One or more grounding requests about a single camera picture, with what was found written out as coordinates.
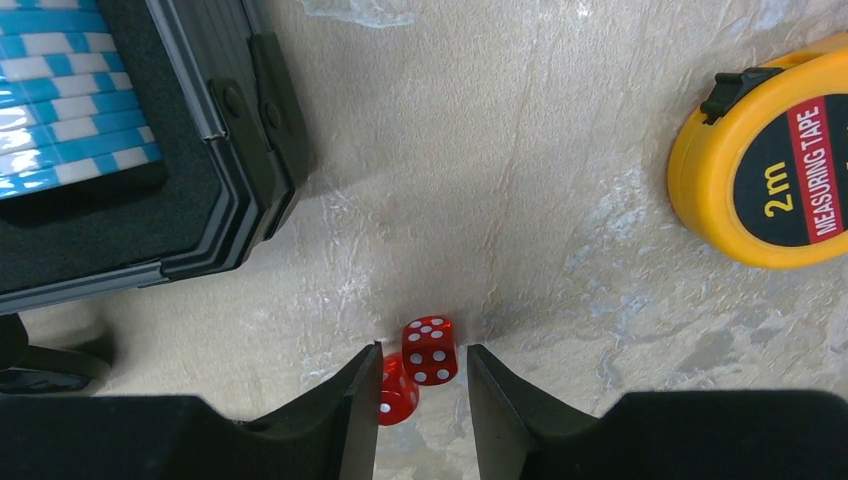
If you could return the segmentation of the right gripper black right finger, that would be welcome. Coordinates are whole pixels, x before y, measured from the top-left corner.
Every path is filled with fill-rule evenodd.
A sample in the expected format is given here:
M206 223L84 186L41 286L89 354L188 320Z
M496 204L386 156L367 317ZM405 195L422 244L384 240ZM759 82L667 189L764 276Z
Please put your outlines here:
M467 351L484 479L843 479L847 403L815 390L630 392L600 417Z

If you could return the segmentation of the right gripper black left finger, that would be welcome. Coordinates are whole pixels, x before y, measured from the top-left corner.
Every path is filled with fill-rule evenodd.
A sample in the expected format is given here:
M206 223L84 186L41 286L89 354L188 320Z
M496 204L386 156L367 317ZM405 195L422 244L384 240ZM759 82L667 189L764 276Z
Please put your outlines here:
M369 479L383 351L237 423L196 396L5 398L5 479Z

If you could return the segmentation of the red die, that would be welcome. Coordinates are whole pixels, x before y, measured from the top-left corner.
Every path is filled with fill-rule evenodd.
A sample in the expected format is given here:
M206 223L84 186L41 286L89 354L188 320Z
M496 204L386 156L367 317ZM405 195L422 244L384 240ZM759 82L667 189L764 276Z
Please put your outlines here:
M391 426L408 419L419 404L419 387L405 372L403 357L393 353L383 358L379 424Z
M422 317L402 330L405 372L418 385L436 386L458 373L457 344L452 322L445 316Z

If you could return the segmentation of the black poker set case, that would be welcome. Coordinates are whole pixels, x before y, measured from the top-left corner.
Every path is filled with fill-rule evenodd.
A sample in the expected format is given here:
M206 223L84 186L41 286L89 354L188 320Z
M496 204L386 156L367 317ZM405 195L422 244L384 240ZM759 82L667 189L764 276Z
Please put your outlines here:
M21 314L229 271L284 224L313 153L264 1L95 1L163 154L156 188L1 197L1 393L96 390L111 361Z

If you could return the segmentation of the yellow measuring tape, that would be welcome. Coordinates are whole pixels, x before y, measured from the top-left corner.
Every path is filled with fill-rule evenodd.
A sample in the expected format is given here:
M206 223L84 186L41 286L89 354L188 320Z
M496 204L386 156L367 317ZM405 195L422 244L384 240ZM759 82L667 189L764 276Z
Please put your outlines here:
M719 73L671 150L672 207L691 231L755 267L847 251L847 35Z

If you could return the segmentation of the light blue chip stack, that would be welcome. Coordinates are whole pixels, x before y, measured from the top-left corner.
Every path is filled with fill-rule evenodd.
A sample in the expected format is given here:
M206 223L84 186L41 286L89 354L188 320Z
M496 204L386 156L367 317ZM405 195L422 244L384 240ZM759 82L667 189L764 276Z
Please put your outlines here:
M98 3L2 2L2 199L71 187L144 191L166 179Z

